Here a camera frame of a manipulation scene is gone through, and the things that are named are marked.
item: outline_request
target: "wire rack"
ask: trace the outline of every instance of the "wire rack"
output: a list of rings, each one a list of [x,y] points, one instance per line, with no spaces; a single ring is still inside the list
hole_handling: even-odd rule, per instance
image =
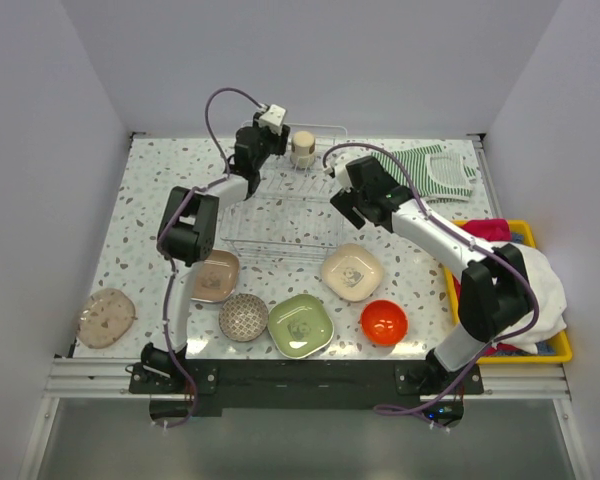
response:
[[[240,257],[322,261],[340,243],[343,217],[329,203],[339,187],[323,173],[321,158],[329,147],[347,139],[347,130],[288,125],[292,134],[298,130],[313,133],[316,161],[307,168],[294,166],[288,153],[267,161],[260,170],[256,194],[223,213],[220,238]]]

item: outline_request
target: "red cloth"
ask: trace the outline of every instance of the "red cloth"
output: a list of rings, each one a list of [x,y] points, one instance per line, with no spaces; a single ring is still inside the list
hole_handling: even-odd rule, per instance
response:
[[[511,241],[511,231],[509,224],[503,218],[494,218],[489,220],[470,220],[462,227],[463,230],[469,232],[476,237],[484,238],[490,242],[509,242]],[[456,289],[456,295],[460,298],[460,283],[457,279],[453,279],[453,286]],[[517,351],[516,347],[511,345],[499,344],[497,348],[491,347],[485,355],[493,355],[496,351]]]

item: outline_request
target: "green square dish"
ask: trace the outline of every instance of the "green square dish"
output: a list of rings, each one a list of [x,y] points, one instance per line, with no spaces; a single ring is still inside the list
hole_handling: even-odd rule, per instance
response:
[[[333,322],[316,297],[302,293],[269,313],[269,333],[285,357],[300,359],[329,345]]]

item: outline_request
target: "green and white striped cloth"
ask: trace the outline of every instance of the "green and white striped cloth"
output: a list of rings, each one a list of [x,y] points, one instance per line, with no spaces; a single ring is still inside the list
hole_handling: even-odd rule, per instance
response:
[[[467,167],[460,155],[443,153],[440,145],[391,152],[407,169],[415,187],[428,200],[469,201],[471,180],[476,171]],[[398,166],[386,155],[374,154],[389,174],[402,185],[407,181]]]

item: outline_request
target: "yellow bin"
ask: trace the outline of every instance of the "yellow bin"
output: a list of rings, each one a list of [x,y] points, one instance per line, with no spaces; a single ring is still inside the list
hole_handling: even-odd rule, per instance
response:
[[[518,233],[524,237],[523,243],[530,247],[536,248],[536,242],[533,240],[533,234],[529,224],[524,220],[507,220],[511,233]],[[463,226],[466,221],[454,221],[458,226]],[[449,269],[444,269],[444,278],[447,281],[447,291],[449,293],[449,301],[451,302],[451,313],[453,315],[454,325],[460,322],[458,317],[458,296],[456,289],[453,287],[453,275]],[[490,364],[520,364],[520,363],[567,363],[571,361],[573,352],[566,332],[563,330],[554,337],[550,338],[547,343],[556,352],[555,355],[521,355],[521,356],[502,356],[502,357],[482,357],[478,360],[481,365]]]

